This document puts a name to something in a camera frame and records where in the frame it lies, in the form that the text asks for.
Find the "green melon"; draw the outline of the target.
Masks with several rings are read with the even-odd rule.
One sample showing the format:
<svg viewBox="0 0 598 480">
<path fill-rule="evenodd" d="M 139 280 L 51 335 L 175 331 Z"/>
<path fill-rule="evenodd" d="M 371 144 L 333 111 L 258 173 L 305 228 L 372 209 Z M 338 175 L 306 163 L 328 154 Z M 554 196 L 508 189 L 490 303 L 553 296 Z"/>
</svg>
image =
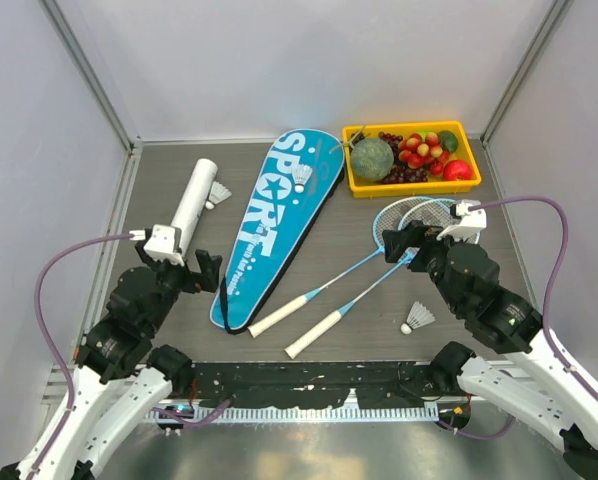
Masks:
<svg viewBox="0 0 598 480">
<path fill-rule="evenodd" d="M 386 177 L 393 165 L 391 147 L 378 138 L 367 138 L 358 142 L 352 149 L 350 164 L 353 173 L 370 182 Z"/>
</svg>

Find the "shuttlecock on racket bag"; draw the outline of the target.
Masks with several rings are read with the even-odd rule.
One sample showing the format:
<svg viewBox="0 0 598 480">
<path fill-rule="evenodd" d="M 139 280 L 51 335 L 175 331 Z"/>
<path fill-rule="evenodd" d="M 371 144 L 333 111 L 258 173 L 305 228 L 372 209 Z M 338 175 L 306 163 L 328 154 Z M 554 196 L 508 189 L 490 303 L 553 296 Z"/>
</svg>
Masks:
<svg viewBox="0 0 598 480">
<path fill-rule="evenodd" d="M 301 194 L 305 190 L 307 182 L 310 180 L 313 168 L 306 164 L 297 164 L 292 168 L 292 179 L 294 191 Z"/>
</svg>

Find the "right blue badminton racket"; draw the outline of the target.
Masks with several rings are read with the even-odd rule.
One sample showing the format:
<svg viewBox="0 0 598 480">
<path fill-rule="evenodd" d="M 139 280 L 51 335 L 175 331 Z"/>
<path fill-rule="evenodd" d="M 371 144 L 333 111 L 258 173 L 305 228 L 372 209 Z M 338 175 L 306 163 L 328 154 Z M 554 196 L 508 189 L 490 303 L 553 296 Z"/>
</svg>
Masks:
<svg viewBox="0 0 598 480">
<path fill-rule="evenodd" d="M 421 220 L 428 225 L 438 225 L 441 226 L 443 230 L 445 227 L 451 224 L 453 217 L 450 214 L 450 207 L 458 201 L 451 201 L 449 199 L 444 198 L 438 200 L 439 202 L 435 206 L 428 205 L 427 207 L 424 207 L 423 209 L 418 210 L 414 213 L 409 213 L 404 218 L 401 225 L 397 229 L 393 230 L 402 229 L 412 220 Z M 468 241 L 472 243 L 477 243 L 479 236 L 480 234 L 474 235 Z M 348 303 L 342 305 L 338 309 L 329 313 L 319 323 L 317 323 L 305 334 L 303 334 L 299 339 L 297 339 L 295 342 L 286 347 L 286 354 L 291 359 L 295 359 L 308 346 L 313 344 L 318 338 L 320 338 L 329 329 L 336 325 L 367 294 L 369 294 L 373 289 L 378 287 L 390 275 L 396 272 L 399 267 L 409 263 L 414 258 L 415 254 L 416 253 L 414 252 L 406 252 L 402 259 L 395 263 L 395 265 L 391 269 L 389 269 L 385 274 L 383 274 L 379 279 L 370 284 L 367 288 L 361 291 Z"/>
</svg>

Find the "red cherry cluster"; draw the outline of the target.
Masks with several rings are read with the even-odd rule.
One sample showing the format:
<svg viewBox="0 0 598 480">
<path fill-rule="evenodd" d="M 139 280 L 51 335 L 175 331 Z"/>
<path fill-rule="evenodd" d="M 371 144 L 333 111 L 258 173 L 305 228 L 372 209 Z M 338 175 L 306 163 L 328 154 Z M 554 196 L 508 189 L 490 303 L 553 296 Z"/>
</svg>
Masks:
<svg viewBox="0 0 598 480">
<path fill-rule="evenodd" d="M 450 161 L 450 154 L 447 150 L 444 150 L 439 143 L 438 133 L 434 131 L 427 131 L 419 133 L 423 141 L 427 144 L 427 147 L 421 145 L 419 152 L 425 156 L 427 163 L 427 174 L 431 174 L 433 177 L 440 177 L 443 174 L 445 165 Z"/>
</svg>

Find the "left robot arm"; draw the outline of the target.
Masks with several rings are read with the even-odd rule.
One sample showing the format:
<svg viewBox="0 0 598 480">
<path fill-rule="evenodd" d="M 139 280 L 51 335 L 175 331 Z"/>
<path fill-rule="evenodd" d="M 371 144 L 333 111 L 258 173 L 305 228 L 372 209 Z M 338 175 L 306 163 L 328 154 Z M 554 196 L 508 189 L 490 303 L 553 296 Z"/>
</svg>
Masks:
<svg viewBox="0 0 598 480">
<path fill-rule="evenodd" d="M 221 257 L 195 252 L 199 271 L 149 257 L 125 271 L 106 315 L 86 334 L 76 367 L 60 366 L 67 392 L 30 453 L 4 466 L 0 479 L 95 479 L 144 417 L 168 396 L 193 387 L 192 360 L 152 341 L 179 296 L 215 292 Z"/>
</svg>

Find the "green lime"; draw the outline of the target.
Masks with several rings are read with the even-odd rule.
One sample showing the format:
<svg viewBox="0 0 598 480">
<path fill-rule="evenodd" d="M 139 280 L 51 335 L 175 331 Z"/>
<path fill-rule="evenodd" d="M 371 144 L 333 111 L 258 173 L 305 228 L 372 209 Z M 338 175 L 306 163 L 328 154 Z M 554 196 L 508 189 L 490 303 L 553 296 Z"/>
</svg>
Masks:
<svg viewBox="0 0 598 480">
<path fill-rule="evenodd" d="M 457 136 L 450 130 L 442 130 L 438 133 L 439 143 L 444 150 L 450 154 L 455 153 L 459 147 Z"/>
</svg>

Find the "white shuttlecock tube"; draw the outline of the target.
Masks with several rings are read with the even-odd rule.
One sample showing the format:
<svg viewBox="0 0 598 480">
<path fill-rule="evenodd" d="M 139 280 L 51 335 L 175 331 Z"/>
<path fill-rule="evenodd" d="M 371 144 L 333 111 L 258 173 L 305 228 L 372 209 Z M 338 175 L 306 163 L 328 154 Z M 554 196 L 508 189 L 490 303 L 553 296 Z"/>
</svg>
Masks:
<svg viewBox="0 0 598 480">
<path fill-rule="evenodd" d="M 180 199 L 170 225 L 180 231 L 179 248 L 182 254 L 188 251 L 217 171 L 218 166 L 213 161 L 198 159 Z"/>
</svg>

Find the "blue badminton racket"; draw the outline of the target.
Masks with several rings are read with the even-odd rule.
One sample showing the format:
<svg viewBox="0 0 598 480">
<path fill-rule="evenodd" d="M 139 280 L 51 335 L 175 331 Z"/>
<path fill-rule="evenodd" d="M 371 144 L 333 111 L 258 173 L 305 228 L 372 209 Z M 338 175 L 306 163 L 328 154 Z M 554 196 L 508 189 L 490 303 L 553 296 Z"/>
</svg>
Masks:
<svg viewBox="0 0 598 480">
<path fill-rule="evenodd" d="M 347 268 L 337 276 L 333 277 L 326 283 L 322 284 L 321 286 L 311 291 L 308 291 L 307 293 L 299 295 L 298 297 L 289 301 L 274 312 L 268 314 L 262 320 L 249 326 L 248 331 L 251 334 L 251 336 L 253 338 L 258 337 L 264 331 L 268 330 L 272 326 L 279 323 L 281 320 L 285 319 L 286 317 L 290 316 L 291 314 L 302 308 L 313 298 L 315 298 L 318 294 L 327 289 L 330 285 L 334 284 L 347 274 L 351 273 L 353 270 L 357 269 L 367 261 L 373 259 L 379 254 L 382 254 L 384 252 L 384 241 L 381 238 L 381 234 L 384 230 L 397 229 L 409 213 L 414 213 L 418 210 L 423 209 L 424 207 L 427 207 L 428 205 L 435 206 L 438 202 L 438 199 L 434 199 L 431 197 L 415 196 L 397 200 L 391 203 L 390 205 L 384 207 L 376 215 L 371 227 L 373 241 L 376 246 L 374 252 L 370 253 L 365 258 L 350 266 L 349 268 Z"/>
<path fill-rule="evenodd" d="M 439 202 L 435 206 L 428 205 L 427 207 L 424 207 L 423 209 L 418 210 L 414 213 L 409 213 L 404 218 L 401 225 L 397 229 L 393 230 L 402 229 L 412 220 L 421 220 L 428 225 L 438 225 L 441 226 L 443 230 L 445 227 L 451 224 L 453 217 L 450 214 L 450 207 L 458 201 L 451 201 L 449 199 L 444 198 L 438 200 Z M 477 243 L 479 236 L 480 234 L 474 235 L 468 241 L 472 243 Z M 415 254 L 416 253 L 414 252 L 406 252 L 402 259 L 395 263 L 395 265 L 391 269 L 389 269 L 385 274 L 383 274 L 379 279 L 370 284 L 367 288 L 361 291 L 348 303 L 342 305 L 338 309 L 329 313 L 319 323 L 317 323 L 305 334 L 303 334 L 299 339 L 297 339 L 295 342 L 286 347 L 286 354 L 291 359 L 295 359 L 308 346 L 313 344 L 318 338 L 320 338 L 329 329 L 336 325 L 367 294 L 369 294 L 373 289 L 378 287 L 390 275 L 396 272 L 399 267 L 409 263 L 414 258 Z"/>
</svg>

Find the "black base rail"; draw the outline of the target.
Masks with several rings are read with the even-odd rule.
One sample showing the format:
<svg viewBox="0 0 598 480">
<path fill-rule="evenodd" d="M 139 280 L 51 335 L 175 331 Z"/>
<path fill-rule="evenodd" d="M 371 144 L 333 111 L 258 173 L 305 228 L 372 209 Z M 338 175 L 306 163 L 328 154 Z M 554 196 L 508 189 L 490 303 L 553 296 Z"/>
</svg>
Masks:
<svg viewBox="0 0 598 480">
<path fill-rule="evenodd" d="M 339 411 L 356 396 L 365 410 L 422 407 L 426 400 L 463 397 L 440 369 L 410 361 L 198 363 L 175 383 L 171 399 L 228 410 Z"/>
</svg>

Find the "shuttlecock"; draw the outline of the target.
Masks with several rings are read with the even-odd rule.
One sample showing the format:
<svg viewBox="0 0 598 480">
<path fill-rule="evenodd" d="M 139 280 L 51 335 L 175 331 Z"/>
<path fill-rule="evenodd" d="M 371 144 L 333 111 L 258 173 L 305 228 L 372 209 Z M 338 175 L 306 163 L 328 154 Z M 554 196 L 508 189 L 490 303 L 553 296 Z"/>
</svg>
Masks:
<svg viewBox="0 0 598 480">
<path fill-rule="evenodd" d="M 214 181 L 210 188 L 208 198 L 205 202 L 205 208 L 213 210 L 218 204 L 230 198 L 232 192 L 220 182 Z"/>
<path fill-rule="evenodd" d="M 292 168 L 292 179 L 294 191 L 301 194 L 305 190 L 307 182 L 310 180 L 313 168 L 306 164 L 297 164 Z"/>
<path fill-rule="evenodd" d="M 436 318 L 433 313 L 421 302 L 415 301 L 406 320 L 401 324 L 400 331 L 405 335 L 409 335 L 416 329 L 430 325 L 435 321 Z"/>
</svg>

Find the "yellow plastic tray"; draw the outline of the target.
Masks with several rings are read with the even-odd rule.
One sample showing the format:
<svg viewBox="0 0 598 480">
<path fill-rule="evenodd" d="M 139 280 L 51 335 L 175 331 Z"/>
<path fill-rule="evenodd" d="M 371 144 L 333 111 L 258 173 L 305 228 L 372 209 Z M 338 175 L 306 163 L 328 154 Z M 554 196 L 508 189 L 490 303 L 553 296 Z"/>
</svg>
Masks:
<svg viewBox="0 0 598 480">
<path fill-rule="evenodd" d="M 413 133 L 424 133 L 427 131 L 439 132 L 442 130 L 452 131 L 459 140 L 458 150 L 450 157 L 452 160 L 463 160 L 471 165 L 472 179 L 467 181 L 445 181 L 443 174 L 440 177 L 433 177 L 427 174 L 428 181 L 422 183 L 406 184 L 384 184 L 382 180 L 370 182 L 356 176 L 351 168 L 350 155 L 351 147 L 360 140 L 367 138 L 379 138 L 380 132 L 388 132 L 403 137 Z M 348 184 L 356 198 L 379 198 L 393 196 L 415 196 L 415 195 L 439 195 L 467 193 L 482 182 L 482 176 L 477 166 L 472 149 L 468 142 L 463 125 L 454 120 L 433 121 L 418 123 L 396 123 L 396 124 L 371 124 L 367 126 L 353 125 L 346 126 L 342 130 L 343 140 L 347 143 L 345 147 L 346 168 Z"/>
</svg>

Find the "left blue badminton racket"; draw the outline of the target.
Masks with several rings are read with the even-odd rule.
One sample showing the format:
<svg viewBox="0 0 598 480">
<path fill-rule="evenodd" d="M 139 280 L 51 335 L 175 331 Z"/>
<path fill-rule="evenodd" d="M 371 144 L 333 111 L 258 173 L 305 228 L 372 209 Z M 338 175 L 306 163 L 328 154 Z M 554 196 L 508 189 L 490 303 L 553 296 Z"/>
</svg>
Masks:
<svg viewBox="0 0 598 480">
<path fill-rule="evenodd" d="M 357 269 L 367 261 L 373 259 L 379 254 L 382 254 L 384 252 L 384 241 L 381 238 L 381 234 L 384 230 L 397 229 L 409 213 L 414 213 L 418 210 L 423 209 L 424 207 L 427 207 L 428 205 L 435 206 L 438 202 L 438 199 L 434 199 L 431 197 L 415 196 L 397 200 L 391 203 L 390 205 L 384 207 L 376 215 L 371 227 L 373 241 L 376 246 L 374 252 L 370 253 L 365 258 L 350 266 L 349 268 L 347 268 L 337 276 L 333 277 L 326 283 L 322 284 L 321 286 L 311 291 L 308 291 L 307 293 L 299 295 L 298 297 L 289 301 L 274 312 L 268 314 L 262 320 L 249 326 L 248 331 L 251 334 L 251 336 L 253 338 L 258 337 L 264 331 L 268 330 L 272 326 L 279 323 L 281 320 L 285 319 L 286 317 L 290 316 L 291 314 L 302 308 L 313 298 L 315 298 L 318 294 L 327 289 L 330 285 L 334 284 L 347 274 L 351 273 L 353 270 Z"/>
</svg>

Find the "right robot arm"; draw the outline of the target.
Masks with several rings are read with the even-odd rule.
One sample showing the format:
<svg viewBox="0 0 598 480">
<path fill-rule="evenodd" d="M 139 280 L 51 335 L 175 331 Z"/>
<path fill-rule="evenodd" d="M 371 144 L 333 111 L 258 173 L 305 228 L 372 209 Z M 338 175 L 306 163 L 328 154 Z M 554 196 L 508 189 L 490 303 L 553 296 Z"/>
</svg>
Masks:
<svg viewBox="0 0 598 480">
<path fill-rule="evenodd" d="M 548 312 L 501 286 L 499 265 L 478 244 L 456 241 L 418 220 L 382 237 L 387 262 L 412 253 L 409 270 L 428 274 L 473 337 L 536 384 L 500 375 L 473 351 L 451 342 L 434 359 L 433 386 L 444 394 L 462 388 L 489 400 L 561 450 L 577 475 L 598 479 L 598 381 L 549 328 Z"/>
</svg>

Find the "red apple in tray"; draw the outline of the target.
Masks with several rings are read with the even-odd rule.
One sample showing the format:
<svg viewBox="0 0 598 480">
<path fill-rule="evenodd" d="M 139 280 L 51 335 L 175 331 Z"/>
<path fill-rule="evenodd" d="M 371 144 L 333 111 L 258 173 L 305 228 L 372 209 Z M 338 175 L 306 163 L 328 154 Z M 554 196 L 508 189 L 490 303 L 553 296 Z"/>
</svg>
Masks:
<svg viewBox="0 0 598 480">
<path fill-rule="evenodd" d="M 472 168 L 468 162 L 463 160 L 449 161 L 443 170 L 445 181 L 467 181 L 472 179 Z"/>
</svg>

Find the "blue racket bag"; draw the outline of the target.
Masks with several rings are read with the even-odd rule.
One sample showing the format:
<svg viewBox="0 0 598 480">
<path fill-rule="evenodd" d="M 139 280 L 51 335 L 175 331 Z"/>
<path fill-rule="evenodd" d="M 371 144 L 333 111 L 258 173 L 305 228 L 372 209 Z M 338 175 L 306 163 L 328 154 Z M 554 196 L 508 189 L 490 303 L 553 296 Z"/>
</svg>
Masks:
<svg viewBox="0 0 598 480">
<path fill-rule="evenodd" d="M 292 168 L 313 168 L 303 193 Z M 231 335 L 245 331 L 273 293 L 345 172 L 339 140 L 316 129 L 294 129 L 275 140 L 256 178 L 237 230 L 210 321 Z"/>
</svg>

